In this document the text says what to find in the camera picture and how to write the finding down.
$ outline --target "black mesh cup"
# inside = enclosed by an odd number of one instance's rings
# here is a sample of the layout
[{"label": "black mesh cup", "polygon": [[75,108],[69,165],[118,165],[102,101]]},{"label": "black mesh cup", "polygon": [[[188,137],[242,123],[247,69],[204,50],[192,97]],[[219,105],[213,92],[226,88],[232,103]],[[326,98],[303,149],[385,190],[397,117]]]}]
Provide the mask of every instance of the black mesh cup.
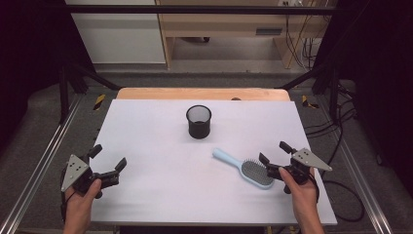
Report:
[{"label": "black mesh cup", "polygon": [[188,119],[189,135],[196,139],[202,139],[209,135],[210,118],[212,114],[204,105],[194,105],[186,111]]}]

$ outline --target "white cabinet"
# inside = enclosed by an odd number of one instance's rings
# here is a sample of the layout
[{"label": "white cabinet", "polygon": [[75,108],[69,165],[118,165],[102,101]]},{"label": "white cabinet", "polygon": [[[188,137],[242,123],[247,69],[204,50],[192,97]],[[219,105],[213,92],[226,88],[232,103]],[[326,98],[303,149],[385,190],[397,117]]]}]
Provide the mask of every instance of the white cabinet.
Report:
[{"label": "white cabinet", "polygon": [[[153,0],[66,0],[66,4],[155,5]],[[156,14],[72,14],[93,63],[166,63]]]}]

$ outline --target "brush bristles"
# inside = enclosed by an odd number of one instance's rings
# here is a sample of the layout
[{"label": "brush bristles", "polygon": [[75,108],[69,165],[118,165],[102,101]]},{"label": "brush bristles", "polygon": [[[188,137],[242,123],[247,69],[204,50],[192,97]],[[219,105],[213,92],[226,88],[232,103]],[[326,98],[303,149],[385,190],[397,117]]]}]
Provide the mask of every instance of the brush bristles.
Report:
[{"label": "brush bristles", "polygon": [[259,161],[247,159],[243,162],[241,171],[245,176],[262,185],[270,185],[273,178],[267,176],[267,169]]}]

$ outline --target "hairbrush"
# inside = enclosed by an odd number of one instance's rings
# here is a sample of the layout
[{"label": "hairbrush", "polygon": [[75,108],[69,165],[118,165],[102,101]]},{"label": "hairbrush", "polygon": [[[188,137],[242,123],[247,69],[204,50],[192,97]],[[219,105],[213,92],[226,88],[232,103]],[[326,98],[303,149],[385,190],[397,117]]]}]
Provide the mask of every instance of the hairbrush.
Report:
[{"label": "hairbrush", "polygon": [[269,189],[274,184],[274,179],[267,176],[266,167],[259,161],[253,159],[240,161],[219,148],[213,149],[212,155],[217,159],[237,167],[245,180],[262,189]]}]

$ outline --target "white table surface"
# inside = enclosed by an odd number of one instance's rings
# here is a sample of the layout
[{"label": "white table surface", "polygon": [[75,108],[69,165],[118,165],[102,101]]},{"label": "white table surface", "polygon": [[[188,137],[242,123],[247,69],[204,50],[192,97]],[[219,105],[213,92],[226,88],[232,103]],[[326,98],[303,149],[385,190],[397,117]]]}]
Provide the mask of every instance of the white table surface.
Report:
[{"label": "white table surface", "polygon": [[[207,138],[188,134],[187,109],[203,104],[212,112]],[[310,148],[292,101],[115,99],[91,160],[96,173],[113,171],[126,157],[120,184],[95,200],[92,221],[122,225],[275,225],[297,223],[291,196],[276,180],[262,190],[238,169],[212,157],[215,147],[237,159],[258,159],[286,166],[290,155],[280,141]],[[337,224],[319,182],[319,216]]]}]

